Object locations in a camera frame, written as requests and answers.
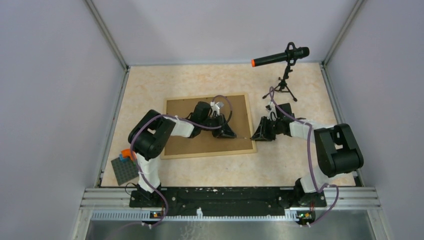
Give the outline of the wooden picture frame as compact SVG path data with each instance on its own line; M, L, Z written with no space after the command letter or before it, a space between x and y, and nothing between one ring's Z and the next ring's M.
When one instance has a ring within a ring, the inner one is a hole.
M168 98L164 101L163 112L172 116L187 117L196 104L212 102L213 95ZM232 105L229 127L236 138L215 138L212 132L202 130L195 138L171 136L161 153L161 159L184 159L243 155L257 153L256 142L251 140L254 133L250 103L247 93L230 93L226 96Z

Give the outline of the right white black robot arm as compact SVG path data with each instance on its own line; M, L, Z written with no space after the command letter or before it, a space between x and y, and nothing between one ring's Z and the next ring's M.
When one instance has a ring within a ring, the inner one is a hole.
M324 186L333 179L360 169L364 157L351 127L346 123L321 124L306 118L296 118L290 103L275 105L270 102L267 116L260 123L251 139L270 142L277 135L300 138L307 141L307 157L311 161L311 145L315 145L317 166L296 180L293 200L299 206L307 206Z

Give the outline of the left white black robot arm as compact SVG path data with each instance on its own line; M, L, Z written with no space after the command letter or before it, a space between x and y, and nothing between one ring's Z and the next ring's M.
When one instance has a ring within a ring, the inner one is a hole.
M141 200L149 207L160 202L160 155L170 137L192 139L202 131L211 132L214 138L234 139L236 133L229 126L231 117L221 113L222 102L199 101L187 117L161 114L151 109L128 135L129 154L135 159L139 181L136 185Z

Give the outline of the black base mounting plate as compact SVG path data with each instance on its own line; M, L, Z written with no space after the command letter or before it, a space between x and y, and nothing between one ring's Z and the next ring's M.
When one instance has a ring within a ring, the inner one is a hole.
M324 193L303 193L293 187L161 187L158 193L142 189L130 195L131 208L157 208L166 216L206 217L283 216L290 208L326 207Z

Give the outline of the black microphone orange tip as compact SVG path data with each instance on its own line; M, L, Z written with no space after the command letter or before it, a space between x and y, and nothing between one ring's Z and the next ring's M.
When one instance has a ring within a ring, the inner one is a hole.
M274 64L279 62L287 62L289 64L295 64L297 60L306 58L310 55L310 49L308 47L300 47L293 49L286 49L282 53L277 53L269 56L259 57L251 60L252 67L259 67L268 64Z

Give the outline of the black mini tripod stand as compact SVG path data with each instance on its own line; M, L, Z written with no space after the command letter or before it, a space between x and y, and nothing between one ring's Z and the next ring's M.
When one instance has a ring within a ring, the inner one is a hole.
M294 52L297 50L295 44L293 42L289 42L287 44L287 47L284 51L284 53L286 54L287 58L286 58L286 62L287 62L287 66L284 70L284 74L283 77L279 77L279 83L277 86L274 87L274 90L278 93L289 93L293 100L295 102L298 101L298 99L294 96L294 94L292 93L292 91L290 90L290 88L288 87L287 84L287 80L289 79L289 73L293 72L292 67L296 64L297 60L294 57ZM266 64L270 64L270 63L276 63L276 59L278 54L273 54L273 55L269 55L269 56L264 56L261 57L260 62L262 63L262 65L266 65Z

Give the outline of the orange curved toy block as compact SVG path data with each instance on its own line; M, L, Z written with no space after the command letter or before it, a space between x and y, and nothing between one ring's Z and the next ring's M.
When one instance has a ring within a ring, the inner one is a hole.
M132 152L129 148L124 149L120 152L120 154L122 154L123 156L128 158L128 161L131 160L132 162L135 161L134 157L132 156Z

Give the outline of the blue lego brick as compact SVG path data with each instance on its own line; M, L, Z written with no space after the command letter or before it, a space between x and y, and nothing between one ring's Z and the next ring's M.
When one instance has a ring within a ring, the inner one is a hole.
M128 161L128 158L125 157L125 156L123 156L122 154L120 154L119 155L119 160L124 163L124 162L127 162Z

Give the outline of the grey lego baseplate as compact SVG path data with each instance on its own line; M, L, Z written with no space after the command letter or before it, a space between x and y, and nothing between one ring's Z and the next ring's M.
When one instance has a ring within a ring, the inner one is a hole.
M121 161L119 157L115 158L111 161L111 165L119 186L139 176L136 165L129 158L124 161Z

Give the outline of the aluminium front rail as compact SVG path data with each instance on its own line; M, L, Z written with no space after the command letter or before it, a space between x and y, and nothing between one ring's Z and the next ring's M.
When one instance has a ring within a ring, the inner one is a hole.
M92 188L85 190L80 208L91 211L93 220L140 221L153 223L163 221L297 221L306 208L291 207L283 216L204 216L200 209L192 216L167 216L158 208L133 208L129 206L133 187ZM372 187L328 187L323 192L326 207L310 209L325 211L374 210L381 207L377 191Z

